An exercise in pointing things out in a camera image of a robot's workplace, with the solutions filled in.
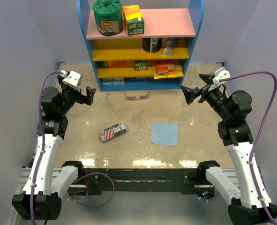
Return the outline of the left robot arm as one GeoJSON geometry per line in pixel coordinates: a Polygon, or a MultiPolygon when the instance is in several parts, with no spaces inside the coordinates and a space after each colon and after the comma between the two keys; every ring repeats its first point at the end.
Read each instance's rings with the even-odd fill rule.
{"type": "Polygon", "coordinates": [[[81,90],[66,84],[61,88],[45,88],[39,101],[42,118],[37,126],[37,150],[31,172],[21,194],[12,198],[13,207],[24,220],[56,220],[69,186],[85,180],[80,161],[65,162],[56,178],[53,171],[68,125],[67,112],[75,103],[91,105],[96,89],[87,87],[83,95],[81,90]]]}

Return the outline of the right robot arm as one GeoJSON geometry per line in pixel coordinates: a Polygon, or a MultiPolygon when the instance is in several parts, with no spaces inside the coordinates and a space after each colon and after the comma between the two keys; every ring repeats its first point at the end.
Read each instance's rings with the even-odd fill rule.
{"type": "Polygon", "coordinates": [[[233,92],[229,97],[221,92],[223,80],[213,75],[201,74],[206,86],[188,88],[181,86],[187,104],[199,97],[199,103],[206,101],[221,117],[218,133],[232,159],[239,186],[235,186],[224,175],[216,161],[201,162],[195,175],[202,184],[212,184],[228,205],[228,214],[234,225],[277,224],[277,205],[273,204],[262,181],[257,162],[254,139],[246,121],[251,112],[252,97],[243,90],[233,92]]]}

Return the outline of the patterned sunglasses case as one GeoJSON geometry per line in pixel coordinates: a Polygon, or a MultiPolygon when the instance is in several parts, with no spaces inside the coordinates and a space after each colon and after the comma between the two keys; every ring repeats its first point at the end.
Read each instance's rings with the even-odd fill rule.
{"type": "Polygon", "coordinates": [[[127,125],[121,122],[102,130],[101,132],[99,132],[98,137],[100,141],[107,142],[126,132],[127,132],[127,125]]]}

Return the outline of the light blue cleaning cloth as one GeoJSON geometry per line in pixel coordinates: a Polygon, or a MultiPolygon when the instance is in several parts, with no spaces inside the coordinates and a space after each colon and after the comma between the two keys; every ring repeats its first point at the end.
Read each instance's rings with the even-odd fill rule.
{"type": "Polygon", "coordinates": [[[151,142],[158,145],[177,146],[178,125],[174,123],[153,122],[151,142]]]}

